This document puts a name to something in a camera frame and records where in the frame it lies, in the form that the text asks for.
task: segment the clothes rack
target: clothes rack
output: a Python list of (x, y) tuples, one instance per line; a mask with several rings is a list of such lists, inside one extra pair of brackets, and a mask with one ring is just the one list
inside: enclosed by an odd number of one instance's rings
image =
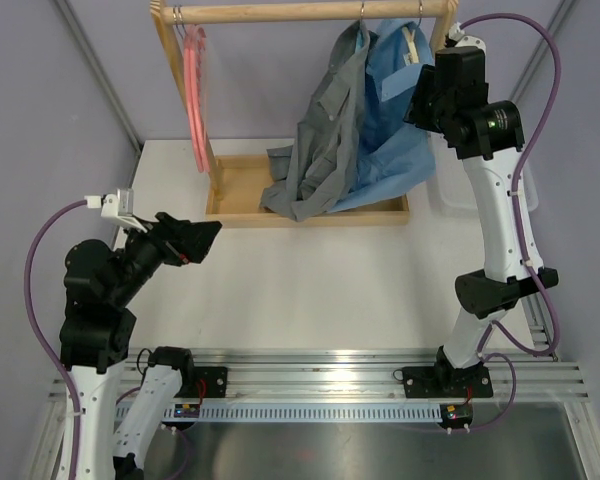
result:
[[(430, 39), (433, 52), (444, 47), (458, 0), (349, 1), (264, 5), (167, 6), (151, 0), (150, 12), (176, 87), (186, 108), (184, 64), (176, 28), (189, 24), (257, 23), (374, 18), (436, 18)], [(211, 187), (206, 217), (225, 227), (401, 225), (409, 218), (406, 196), (351, 211), (324, 214), (297, 223), (259, 208), (262, 190), (271, 184), (266, 155), (216, 157), (207, 141)]]

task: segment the gray jacket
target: gray jacket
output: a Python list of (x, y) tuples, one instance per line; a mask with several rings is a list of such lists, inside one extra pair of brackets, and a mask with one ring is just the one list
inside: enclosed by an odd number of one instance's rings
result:
[[(356, 49), (359, 32), (363, 44)], [(267, 152), (274, 184), (262, 192), (262, 207), (301, 222), (331, 209), (355, 184), (369, 44), (364, 22), (338, 37), (295, 144)]]

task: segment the blue garment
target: blue garment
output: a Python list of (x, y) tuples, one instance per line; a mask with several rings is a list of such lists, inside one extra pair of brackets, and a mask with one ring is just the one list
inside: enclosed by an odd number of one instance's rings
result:
[[(418, 64), (405, 64), (404, 26), (416, 31)], [(330, 212), (399, 197), (435, 171), (427, 132), (404, 122), (422, 65), (433, 65), (427, 39), (415, 23), (401, 19), (384, 20), (377, 33), (366, 67), (356, 183)]]

